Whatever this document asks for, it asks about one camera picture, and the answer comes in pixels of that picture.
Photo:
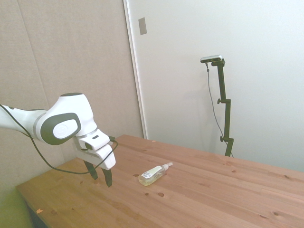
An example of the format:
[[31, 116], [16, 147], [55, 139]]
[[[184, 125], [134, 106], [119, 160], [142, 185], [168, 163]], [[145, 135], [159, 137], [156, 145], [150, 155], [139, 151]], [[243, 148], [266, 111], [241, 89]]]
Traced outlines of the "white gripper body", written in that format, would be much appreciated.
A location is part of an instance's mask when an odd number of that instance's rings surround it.
[[99, 165], [105, 170], [110, 170], [115, 166], [116, 160], [111, 147], [112, 142], [104, 145], [96, 144], [97, 147], [94, 147], [94, 144], [90, 141], [74, 138], [74, 143], [76, 145], [76, 155], [78, 158], [93, 165]]

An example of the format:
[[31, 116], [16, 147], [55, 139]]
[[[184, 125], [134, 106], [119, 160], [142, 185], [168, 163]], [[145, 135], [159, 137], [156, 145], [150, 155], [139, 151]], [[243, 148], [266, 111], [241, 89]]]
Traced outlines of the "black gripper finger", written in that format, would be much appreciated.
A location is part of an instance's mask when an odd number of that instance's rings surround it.
[[87, 161], [84, 161], [84, 164], [85, 164], [87, 170], [89, 171], [91, 177], [92, 177], [94, 180], [97, 180], [97, 179], [98, 179], [98, 174], [97, 174], [97, 172], [96, 172], [96, 170], [95, 170], [94, 165], [93, 165], [92, 163], [87, 162]]
[[111, 170], [106, 170], [106, 169], [103, 169], [103, 168], [102, 168], [102, 171], [103, 171], [104, 179], [105, 179], [105, 182], [106, 182], [107, 186], [111, 187], [112, 184], [113, 184], [112, 171]]

